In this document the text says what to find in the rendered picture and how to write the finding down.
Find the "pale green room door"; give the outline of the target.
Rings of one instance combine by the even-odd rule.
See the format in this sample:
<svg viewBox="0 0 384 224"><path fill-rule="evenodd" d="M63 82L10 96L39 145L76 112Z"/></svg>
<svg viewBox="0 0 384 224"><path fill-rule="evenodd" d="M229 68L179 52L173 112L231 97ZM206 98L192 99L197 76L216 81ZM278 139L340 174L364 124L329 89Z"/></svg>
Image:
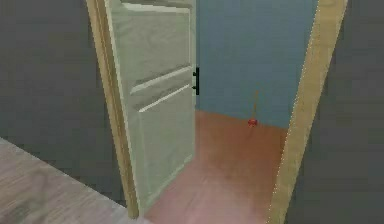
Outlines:
<svg viewBox="0 0 384 224"><path fill-rule="evenodd" d="M195 153L196 0L106 0L138 209Z"/></svg>

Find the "red plunger with wooden stick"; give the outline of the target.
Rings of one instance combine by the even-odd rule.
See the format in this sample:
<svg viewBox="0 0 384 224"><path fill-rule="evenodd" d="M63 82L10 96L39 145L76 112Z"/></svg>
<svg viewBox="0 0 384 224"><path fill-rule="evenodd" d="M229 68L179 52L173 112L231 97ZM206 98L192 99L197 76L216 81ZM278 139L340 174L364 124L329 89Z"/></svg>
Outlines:
<svg viewBox="0 0 384 224"><path fill-rule="evenodd" d="M255 91L253 111L252 111L250 119L248 120L248 125L250 127L255 127L258 124L258 120L256 118L256 116L257 116L257 101L258 101L258 91Z"/></svg>

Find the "light wooden door frame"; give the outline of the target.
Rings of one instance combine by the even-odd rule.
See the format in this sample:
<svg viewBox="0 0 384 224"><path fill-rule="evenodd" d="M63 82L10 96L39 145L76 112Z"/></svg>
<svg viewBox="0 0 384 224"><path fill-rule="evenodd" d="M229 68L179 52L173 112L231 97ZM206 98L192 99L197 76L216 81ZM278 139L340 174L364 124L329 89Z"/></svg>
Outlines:
<svg viewBox="0 0 384 224"><path fill-rule="evenodd" d="M106 0L86 0L127 213L138 209ZM266 224L284 224L348 0L319 0Z"/></svg>

